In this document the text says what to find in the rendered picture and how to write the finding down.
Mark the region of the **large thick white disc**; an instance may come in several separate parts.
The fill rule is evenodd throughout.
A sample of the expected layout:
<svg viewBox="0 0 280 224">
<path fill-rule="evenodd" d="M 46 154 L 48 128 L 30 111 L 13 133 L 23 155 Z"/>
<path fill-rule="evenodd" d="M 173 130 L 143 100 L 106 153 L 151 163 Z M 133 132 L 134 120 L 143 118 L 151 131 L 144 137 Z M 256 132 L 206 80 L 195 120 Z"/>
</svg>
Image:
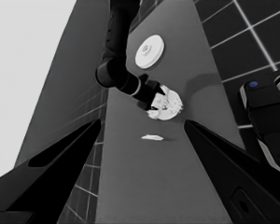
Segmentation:
<svg viewBox="0 0 280 224">
<path fill-rule="evenodd" d="M 142 69 L 154 65 L 164 51 L 164 41 L 159 35 L 148 37 L 138 48 L 135 54 L 135 63 Z"/>
</svg>

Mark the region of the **dark robot body block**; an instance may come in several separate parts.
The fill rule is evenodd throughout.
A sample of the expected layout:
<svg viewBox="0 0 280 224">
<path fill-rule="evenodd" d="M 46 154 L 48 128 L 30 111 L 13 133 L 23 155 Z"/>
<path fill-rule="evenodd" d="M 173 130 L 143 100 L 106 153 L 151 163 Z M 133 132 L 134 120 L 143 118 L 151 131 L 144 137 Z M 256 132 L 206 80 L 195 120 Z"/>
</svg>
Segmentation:
<svg viewBox="0 0 280 224">
<path fill-rule="evenodd" d="M 265 159 L 280 172 L 280 69 L 247 81 L 238 95 Z"/>
</svg>

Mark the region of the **small thin white T-shaped piece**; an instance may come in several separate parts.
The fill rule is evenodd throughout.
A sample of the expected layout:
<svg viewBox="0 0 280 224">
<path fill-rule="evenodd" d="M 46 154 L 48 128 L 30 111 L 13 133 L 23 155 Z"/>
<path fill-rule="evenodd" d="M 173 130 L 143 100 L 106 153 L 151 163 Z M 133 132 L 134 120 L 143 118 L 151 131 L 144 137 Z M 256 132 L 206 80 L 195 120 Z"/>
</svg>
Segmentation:
<svg viewBox="0 0 280 224">
<path fill-rule="evenodd" d="M 155 140 L 155 141 L 163 140 L 163 137 L 156 135 L 156 134 L 146 134 L 146 135 L 142 136 L 141 138 L 146 139 L 146 140 Z"/>
</svg>

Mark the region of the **white round carrier with pins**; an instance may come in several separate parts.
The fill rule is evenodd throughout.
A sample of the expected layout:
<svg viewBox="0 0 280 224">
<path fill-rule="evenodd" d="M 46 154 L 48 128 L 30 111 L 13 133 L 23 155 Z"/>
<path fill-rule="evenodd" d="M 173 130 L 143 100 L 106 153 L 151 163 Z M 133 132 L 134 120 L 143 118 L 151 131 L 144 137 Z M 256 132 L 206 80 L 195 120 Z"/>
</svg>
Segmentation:
<svg viewBox="0 0 280 224">
<path fill-rule="evenodd" d="M 165 92 L 165 88 L 168 88 L 168 87 L 166 87 L 164 85 L 161 85 L 161 88 Z M 160 114 L 159 114 L 159 117 L 157 119 L 164 120 L 164 121 L 170 120 L 170 119 L 173 119 L 174 117 L 176 117 L 181 112 L 180 111 L 176 116 L 173 116 L 170 113 L 170 104 L 171 104 L 171 102 L 174 102 L 174 101 L 181 101 L 182 102 L 182 100 L 181 100 L 179 95 L 178 95 L 177 99 L 168 99 L 168 102 L 169 102 L 168 108 L 166 110 L 160 110 Z"/>
</svg>

